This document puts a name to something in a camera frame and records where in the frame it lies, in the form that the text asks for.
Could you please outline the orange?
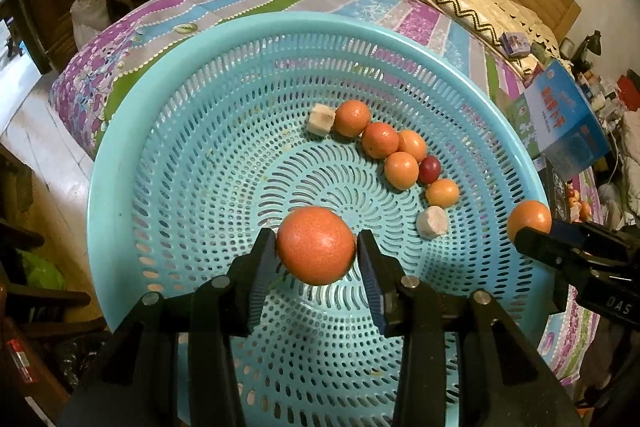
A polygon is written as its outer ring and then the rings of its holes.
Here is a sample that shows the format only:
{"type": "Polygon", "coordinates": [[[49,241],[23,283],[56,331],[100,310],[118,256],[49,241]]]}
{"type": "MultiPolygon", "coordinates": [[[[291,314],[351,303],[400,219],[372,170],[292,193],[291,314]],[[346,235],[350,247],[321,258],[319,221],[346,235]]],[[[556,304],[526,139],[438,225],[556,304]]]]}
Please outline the orange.
{"type": "Polygon", "coordinates": [[[552,222],[550,210],[546,205],[538,200],[523,200],[514,207],[506,220],[506,234],[513,243],[516,234],[524,228],[549,233],[552,222]]]}

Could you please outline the white sugarcane chunk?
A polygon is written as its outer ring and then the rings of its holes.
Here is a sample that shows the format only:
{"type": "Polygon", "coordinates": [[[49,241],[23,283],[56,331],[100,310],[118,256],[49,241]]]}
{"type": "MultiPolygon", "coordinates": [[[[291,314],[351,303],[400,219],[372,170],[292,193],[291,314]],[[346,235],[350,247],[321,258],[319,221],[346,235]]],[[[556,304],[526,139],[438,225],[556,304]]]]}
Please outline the white sugarcane chunk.
{"type": "Polygon", "coordinates": [[[315,136],[326,136],[333,128],[335,110],[323,104],[314,104],[311,109],[306,130],[315,136]]]}
{"type": "Polygon", "coordinates": [[[435,237],[446,235],[448,230],[448,216],[442,207],[427,207],[416,217],[416,231],[424,239],[434,239],[435,237]]]}

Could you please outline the small orange kumquat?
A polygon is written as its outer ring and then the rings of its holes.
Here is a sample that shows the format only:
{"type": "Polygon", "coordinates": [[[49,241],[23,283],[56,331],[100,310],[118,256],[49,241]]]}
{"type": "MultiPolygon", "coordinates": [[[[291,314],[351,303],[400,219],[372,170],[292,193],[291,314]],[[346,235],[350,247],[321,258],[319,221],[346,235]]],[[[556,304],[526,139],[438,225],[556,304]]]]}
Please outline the small orange kumquat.
{"type": "Polygon", "coordinates": [[[362,132],[361,145],[369,157],[384,159],[398,150],[399,136],[390,124],[370,122],[362,132]]]}
{"type": "Polygon", "coordinates": [[[427,204],[440,208],[449,208],[456,205],[459,196],[459,187],[457,183],[451,179],[438,179],[431,183],[425,190],[427,204]]]}
{"type": "Polygon", "coordinates": [[[418,164],[427,156],[427,145],[422,136],[410,129],[398,132],[398,150],[411,155],[418,164]]]}
{"type": "Polygon", "coordinates": [[[335,112],[334,130],[346,138],[356,138],[371,120],[369,107],[358,100],[348,100],[335,112]]]}
{"type": "Polygon", "coordinates": [[[391,186],[406,191],[418,181],[419,165],[412,155],[398,150],[385,159],[384,174],[391,186]]]}

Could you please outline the red cherry tomato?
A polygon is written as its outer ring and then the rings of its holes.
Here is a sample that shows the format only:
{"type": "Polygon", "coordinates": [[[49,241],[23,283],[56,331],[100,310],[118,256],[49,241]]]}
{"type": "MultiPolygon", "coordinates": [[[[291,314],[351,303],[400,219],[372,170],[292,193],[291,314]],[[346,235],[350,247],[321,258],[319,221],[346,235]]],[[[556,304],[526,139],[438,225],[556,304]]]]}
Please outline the red cherry tomato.
{"type": "Polygon", "coordinates": [[[427,155],[419,165],[419,180],[423,184],[431,184],[439,178],[441,171],[439,160],[433,155],[427,155]]]}

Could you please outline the large orange mandarin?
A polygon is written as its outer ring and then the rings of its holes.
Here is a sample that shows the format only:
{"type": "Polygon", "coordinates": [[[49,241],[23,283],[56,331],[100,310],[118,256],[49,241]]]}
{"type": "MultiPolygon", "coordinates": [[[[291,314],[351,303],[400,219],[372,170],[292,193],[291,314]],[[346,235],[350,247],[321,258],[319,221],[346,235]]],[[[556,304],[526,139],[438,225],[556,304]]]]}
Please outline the large orange mandarin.
{"type": "Polygon", "coordinates": [[[307,206],[292,210],[277,233],[277,254],[293,277],[311,286],[332,284],[348,272],[356,239],[331,210],[307,206]]]}

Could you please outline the blue cardboard box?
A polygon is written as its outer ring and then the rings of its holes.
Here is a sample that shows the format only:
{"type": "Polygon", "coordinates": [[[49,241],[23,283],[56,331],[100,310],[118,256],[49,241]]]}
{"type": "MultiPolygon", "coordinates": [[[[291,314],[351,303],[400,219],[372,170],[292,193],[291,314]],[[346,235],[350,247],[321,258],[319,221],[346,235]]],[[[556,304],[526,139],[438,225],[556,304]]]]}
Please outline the blue cardboard box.
{"type": "Polygon", "coordinates": [[[610,150],[608,139],[574,77],[551,62],[506,110],[529,156],[544,156],[565,181],[610,150]]]}

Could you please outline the light blue plastic colander basket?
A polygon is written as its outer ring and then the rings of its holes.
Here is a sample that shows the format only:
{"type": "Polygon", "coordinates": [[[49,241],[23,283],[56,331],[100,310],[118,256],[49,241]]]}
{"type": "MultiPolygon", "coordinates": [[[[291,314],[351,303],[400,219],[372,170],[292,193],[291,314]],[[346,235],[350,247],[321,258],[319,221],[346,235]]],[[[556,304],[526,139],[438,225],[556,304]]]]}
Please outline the light blue plastic colander basket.
{"type": "Polygon", "coordinates": [[[96,154],[87,243],[116,327],[148,291],[174,297],[224,274],[295,208],[322,206],[435,291],[496,297],[531,343],[547,322],[548,269],[521,256],[506,219],[543,199],[524,146],[488,96],[396,32],[322,13],[249,16],[189,38],[125,96],[96,154]],[[311,109],[361,101],[415,131],[459,187],[448,232],[424,239],[423,187],[395,190],[358,141],[316,138],[311,109]]]}

